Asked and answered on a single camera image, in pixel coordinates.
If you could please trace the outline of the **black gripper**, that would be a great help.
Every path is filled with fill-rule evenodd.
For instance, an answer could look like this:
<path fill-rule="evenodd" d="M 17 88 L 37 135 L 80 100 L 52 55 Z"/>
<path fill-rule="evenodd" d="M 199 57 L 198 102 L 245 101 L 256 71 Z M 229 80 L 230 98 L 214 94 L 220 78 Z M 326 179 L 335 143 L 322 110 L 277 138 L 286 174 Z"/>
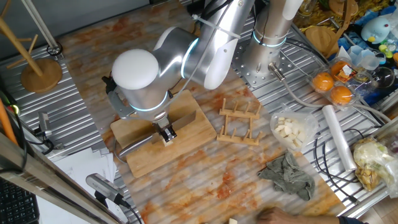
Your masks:
<path fill-rule="evenodd" d="M 177 136 L 168 119 L 159 119 L 157 121 L 154 121 L 153 126 L 155 127 L 155 130 L 159 133 L 159 137 L 161 138 L 161 140 L 163 140 L 164 143 L 167 143 Z"/>

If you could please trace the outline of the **person bare hand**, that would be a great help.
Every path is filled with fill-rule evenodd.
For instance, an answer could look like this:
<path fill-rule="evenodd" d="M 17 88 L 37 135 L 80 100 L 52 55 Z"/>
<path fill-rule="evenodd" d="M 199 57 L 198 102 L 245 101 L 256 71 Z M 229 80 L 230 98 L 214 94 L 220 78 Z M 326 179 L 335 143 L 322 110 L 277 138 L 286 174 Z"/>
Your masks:
<path fill-rule="evenodd" d="M 279 207 L 264 211 L 257 224 L 339 224 L 338 217 L 290 215 Z"/>

